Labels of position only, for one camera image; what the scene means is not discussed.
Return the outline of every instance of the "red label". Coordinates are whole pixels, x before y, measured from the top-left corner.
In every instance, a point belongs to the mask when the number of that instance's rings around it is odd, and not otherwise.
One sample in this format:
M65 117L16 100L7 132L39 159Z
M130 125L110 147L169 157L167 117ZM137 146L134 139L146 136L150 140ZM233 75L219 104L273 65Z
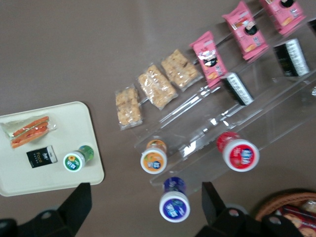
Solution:
M235 132L224 132L222 133L219 138L217 139L217 148L220 152L223 152L223 149L227 145L227 143L239 139L239 135Z
M237 169L246 169L255 160L253 149L248 145L238 145L230 153L230 162Z

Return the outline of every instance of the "packaged snack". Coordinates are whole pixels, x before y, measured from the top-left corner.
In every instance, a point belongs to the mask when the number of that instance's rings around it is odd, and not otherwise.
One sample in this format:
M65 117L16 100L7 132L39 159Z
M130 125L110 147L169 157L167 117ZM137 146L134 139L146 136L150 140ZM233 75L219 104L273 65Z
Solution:
M161 62L168 79L182 91L202 78L195 66L176 49Z
M159 174L167 166L167 146L159 139L154 139L147 144L142 153L140 164L144 171L149 174Z
M252 62L268 50L256 22L244 1L231 13L223 15L241 49L242 56Z
M226 73L221 79L232 97L241 105L247 106L253 102L249 90L236 73Z
M287 77L300 77L310 72L298 39L290 39L274 47L278 61Z
M0 126L10 139L12 148L20 147L56 129L56 124L47 115L0 123Z
M308 200L302 205L302 209L316 214L316 200Z
M121 130L142 124L138 94L134 85L116 92L116 105Z
M223 61L217 52L213 34L210 31L204 33L195 42L191 43L190 46L197 55L208 86L210 88L213 87L220 81L219 77L227 72Z
M178 177L171 177L163 184L164 194L159 202L159 211L162 217L173 223L187 219L190 214L190 203L187 198L186 184Z
M303 236L316 237L316 215L314 213L285 205L276 211L276 215L289 219Z
M151 65L140 75L138 81L150 102L160 110L178 96L174 87L155 65Z
M303 10L294 0L260 0L260 3L282 35L291 33L305 18Z
M227 166L234 171L249 171L259 162L258 148L235 132L222 133L216 145Z
M26 152L32 168L57 162L53 147L48 146L41 149Z
M94 157L94 150L90 146L81 146L78 150L70 152L64 157L64 167L70 172L78 172Z

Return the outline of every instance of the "plastic cup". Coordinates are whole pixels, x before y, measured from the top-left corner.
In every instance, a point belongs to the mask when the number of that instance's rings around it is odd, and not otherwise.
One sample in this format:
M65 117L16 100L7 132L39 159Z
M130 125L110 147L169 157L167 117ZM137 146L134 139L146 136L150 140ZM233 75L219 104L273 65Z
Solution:
M78 150L65 155L63 164L66 170L70 172L78 172L85 164L92 160L94 151L90 146L81 146Z
M224 132L217 140L217 148L223 154L227 166L238 172L252 170L259 162L258 148L237 133Z
M190 214L190 203L185 195L185 183L178 177L171 177L164 183L164 194L159 203L162 217L173 223L182 222Z
M140 164L144 171L149 174L159 174L167 166L166 144L158 139L147 144L146 150L142 153Z

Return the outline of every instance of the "wicker basket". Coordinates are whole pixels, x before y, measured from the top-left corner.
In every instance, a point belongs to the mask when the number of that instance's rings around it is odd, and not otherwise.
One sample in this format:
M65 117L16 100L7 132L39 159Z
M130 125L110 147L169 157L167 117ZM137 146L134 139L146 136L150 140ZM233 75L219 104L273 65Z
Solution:
M278 208L284 205L300 207L308 200L316 200L316 193L302 192L277 195L261 206L255 219L261 221L264 216L274 213Z

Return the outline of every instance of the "pink snack package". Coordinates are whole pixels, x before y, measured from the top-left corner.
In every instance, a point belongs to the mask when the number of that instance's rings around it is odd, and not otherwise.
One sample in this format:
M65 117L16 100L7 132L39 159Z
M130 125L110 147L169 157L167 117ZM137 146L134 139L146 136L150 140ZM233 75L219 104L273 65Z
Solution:
M237 40L245 60L253 62L268 50L269 46L256 27L256 22L244 1L231 13L223 15L223 18Z
M292 33L295 26L305 18L303 10L294 0L260 0L260 3L282 35Z
M208 31L190 44L201 64L208 87L220 81L220 76L227 73L220 55L217 52L213 34Z

